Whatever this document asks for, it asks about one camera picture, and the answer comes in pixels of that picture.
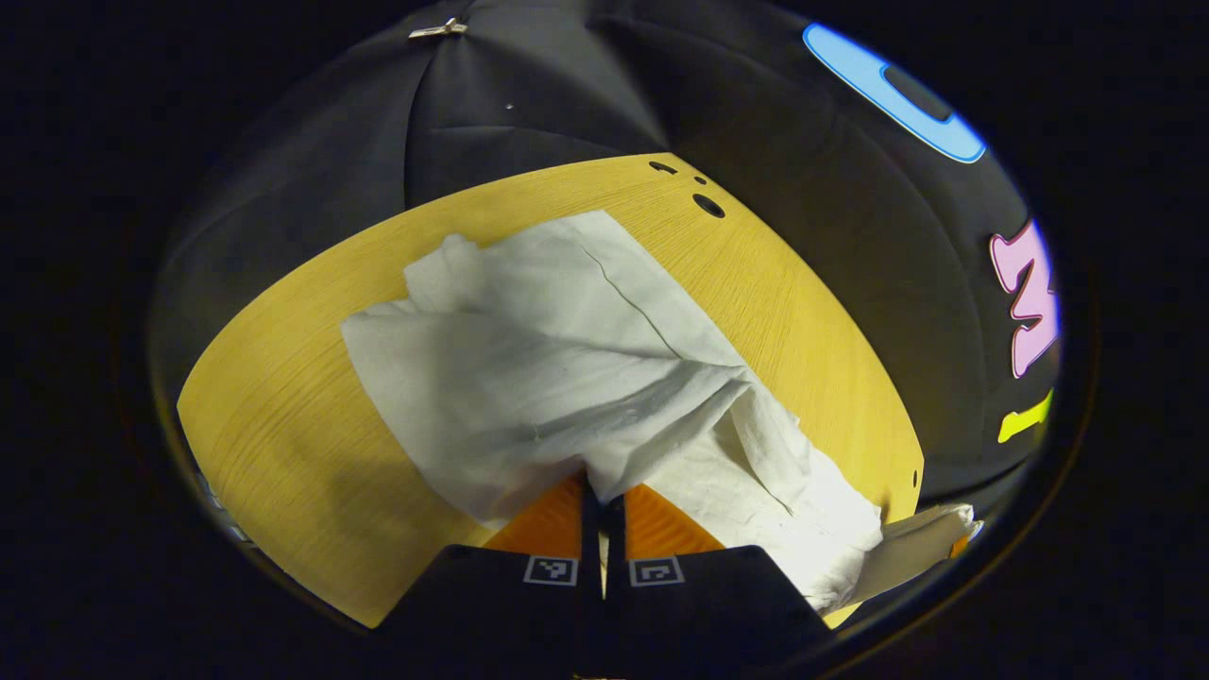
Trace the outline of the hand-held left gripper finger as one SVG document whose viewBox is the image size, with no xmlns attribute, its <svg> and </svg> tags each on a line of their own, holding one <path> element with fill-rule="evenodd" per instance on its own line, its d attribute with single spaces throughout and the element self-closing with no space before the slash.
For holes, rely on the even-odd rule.
<svg viewBox="0 0 1209 680">
<path fill-rule="evenodd" d="M 606 672 L 765 672 L 831 627 L 764 548 L 687 548 L 683 513 L 634 489 L 604 508 Z"/>
<path fill-rule="evenodd" d="M 590 667 L 600 513 L 586 474 L 569 476 L 484 544 L 438 552 L 375 636 L 403 667 Z"/>
</svg>

